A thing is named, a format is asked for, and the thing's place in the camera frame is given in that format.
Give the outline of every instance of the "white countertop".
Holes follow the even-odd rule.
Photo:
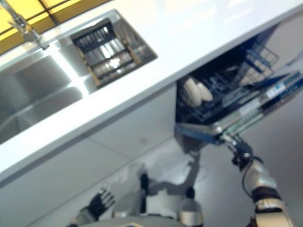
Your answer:
[[[303,0],[113,0],[46,32],[44,38],[112,9],[125,17],[158,58],[1,144],[0,182],[302,10]],[[0,56],[0,65],[25,52],[28,45]]]

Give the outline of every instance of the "yellow wall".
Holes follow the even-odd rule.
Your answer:
[[[25,19],[29,19],[34,15],[40,13],[39,16],[28,20],[29,24],[31,24],[36,31],[41,33],[56,26],[56,24],[49,17],[48,13],[44,12],[41,14],[41,12],[43,12],[45,9],[38,0],[6,1],[16,10],[17,13],[21,14]],[[49,12],[52,14],[52,16],[57,22],[61,23],[108,0],[41,1],[47,8],[51,8]],[[6,10],[0,7],[0,54],[23,42],[21,34],[19,34],[16,29],[11,29],[3,33],[3,31],[11,28],[10,24],[7,23],[10,18],[11,16],[6,12]]]

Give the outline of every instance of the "open dishwasher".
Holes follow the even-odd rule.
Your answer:
[[[178,82],[177,134],[221,144],[302,89],[302,71],[292,67],[301,55],[273,72],[279,57],[265,43],[264,36],[253,37]]]

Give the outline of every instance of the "faucet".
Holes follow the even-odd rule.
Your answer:
[[[42,38],[38,32],[36,32],[31,25],[24,19],[24,17],[18,14],[6,0],[0,0],[0,5],[11,15],[12,21],[8,21],[10,25],[16,28],[23,36],[25,41],[36,42],[43,50],[46,50],[49,45],[42,42]]]

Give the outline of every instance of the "cabinet door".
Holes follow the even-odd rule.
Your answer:
[[[1,226],[27,226],[127,161],[124,156],[82,138],[0,189]]]
[[[173,136],[175,104],[173,84],[87,136],[119,153],[136,157]]]

